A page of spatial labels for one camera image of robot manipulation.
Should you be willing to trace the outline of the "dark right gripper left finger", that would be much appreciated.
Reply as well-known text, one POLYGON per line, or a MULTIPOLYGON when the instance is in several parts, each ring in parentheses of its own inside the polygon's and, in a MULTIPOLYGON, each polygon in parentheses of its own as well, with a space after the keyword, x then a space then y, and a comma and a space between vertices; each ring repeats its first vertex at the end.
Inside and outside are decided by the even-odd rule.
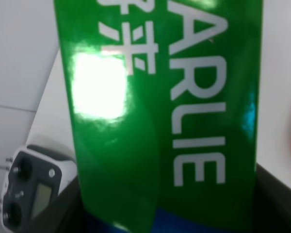
POLYGON ((61 194, 67 209, 56 230, 57 233, 85 233, 86 222, 79 179, 75 178, 61 194))

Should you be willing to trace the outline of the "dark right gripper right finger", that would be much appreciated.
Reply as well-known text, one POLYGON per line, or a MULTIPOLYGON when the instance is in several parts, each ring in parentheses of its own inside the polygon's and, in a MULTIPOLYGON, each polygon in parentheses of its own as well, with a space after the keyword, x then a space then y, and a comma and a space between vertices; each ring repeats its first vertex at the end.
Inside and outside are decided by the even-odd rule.
POLYGON ((291 189, 257 165, 254 233, 291 233, 291 189))

